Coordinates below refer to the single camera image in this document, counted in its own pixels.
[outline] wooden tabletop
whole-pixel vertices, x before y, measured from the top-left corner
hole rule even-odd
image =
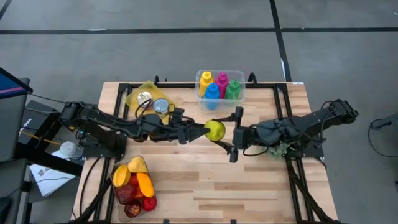
[[[112,114],[115,107],[119,82],[105,82],[99,100],[99,108]],[[287,83],[290,104],[294,115],[303,116],[311,112],[303,84]],[[185,109],[185,116],[205,123],[209,119],[229,116],[234,108],[210,111],[201,107],[195,99],[193,88],[161,89],[176,106]],[[248,88],[243,103],[243,126],[277,117],[274,93],[267,88]],[[121,105],[122,117],[124,105]],[[234,123],[225,123],[227,133],[223,139],[231,142]],[[260,152],[253,146],[247,153]],[[229,163],[224,149],[210,143],[205,137],[189,144],[177,141],[142,144],[128,141],[124,159],[142,155],[146,160],[158,197],[156,210],[135,219],[138,223],[227,223],[237,219],[238,223],[293,223],[295,222],[289,179],[284,160],[272,160],[267,154],[245,157],[241,153],[237,163]],[[81,188],[88,169],[95,159],[88,159],[81,174],[73,211],[78,214]],[[83,210],[98,192],[101,159],[93,169],[83,197]],[[303,159],[308,188],[314,199],[330,217],[337,219],[326,170],[315,159]],[[300,204],[303,219],[305,206],[301,194]],[[108,193],[105,195],[101,219],[105,218]],[[119,210],[114,203],[112,223],[120,223]]]

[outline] plastic bin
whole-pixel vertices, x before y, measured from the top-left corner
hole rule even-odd
[[[134,218],[130,218],[130,217],[128,217],[128,216],[126,215],[126,213],[124,212],[124,207],[125,207],[125,205],[120,204],[119,200],[116,198],[116,187],[113,185],[113,174],[114,174],[114,172],[116,171],[116,169],[117,169],[121,164],[126,164],[126,165],[127,165],[127,164],[128,164],[133,158],[135,158],[135,157],[137,157],[137,156],[133,156],[133,157],[130,158],[130,159],[123,159],[122,161],[120,161],[120,162],[118,162],[118,163],[115,163],[115,165],[113,165],[112,168],[111,168],[111,172],[108,174],[108,175],[109,175],[109,178],[112,180],[112,189],[113,189],[113,192],[114,192],[114,195],[115,195],[115,199],[114,199],[114,200],[116,201],[116,203],[117,203],[117,205],[118,205],[119,220],[120,220],[121,222],[130,222],[130,221],[132,221],[132,220],[134,220],[134,219],[140,217],[140,216],[143,215],[143,214],[146,214],[146,213],[151,212],[151,211],[149,211],[149,212],[144,211],[144,210],[142,209],[142,207],[141,207],[141,212],[138,214],[138,216],[136,216],[136,217],[134,217]],[[145,166],[147,167],[148,175],[149,175],[149,177],[150,177],[150,172],[149,172],[148,166],[147,166],[146,164],[145,164]]]
[[[220,72],[225,72],[228,75],[228,81],[231,82],[231,80],[237,80],[240,84],[241,87],[241,92],[239,93],[238,96],[236,96],[235,99],[206,99],[202,96],[200,96],[200,78],[203,72],[210,71],[213,78],[216,80],[218,74]],[[219,109],[223,106],[236,106],[240,103],[242,103],[245,98],[246,98],[246,77],[244,76],[243,72],[241,71],[231,71],[231,70],[199,70],[197,71],[196,75],[196,82],[195,82],[195,96],[197,100],[203,104],[205,107],[209,108],[216,108]]]

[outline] green bottle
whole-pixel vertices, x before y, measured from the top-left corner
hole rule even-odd
[[[238,99],[241,92],[241,84],[237,80],[231,80],[226,87],[225,99]]]

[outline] pink bottle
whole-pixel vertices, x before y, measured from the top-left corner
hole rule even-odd
[[[225,72],[220,72],[215,83],[218,85],[218,89],[220,90],[220,99],[224,99],[225,90],[229,83],[227,74]]]

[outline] white paper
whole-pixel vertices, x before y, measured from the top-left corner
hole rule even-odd
[[[65,156],[58,150],[57,152],[52,153],[53,156],[57,156],[69,161],[69,158],[65,158]],[[66,174],[63,172],[59,172],[56,170],[52,170],[48,167],[40,166],[40,165],[30,165],[30,171],[33,174],[33,177],[36,182],[39,182],[43,179],[59,179],[65,177],[60,180],[43,180],[37,185],[39,186],[40,192],[44,197],[49,196],[52,192],[56,191],[62,185],[67,183],[70,179],[75,178],[74,175]]]

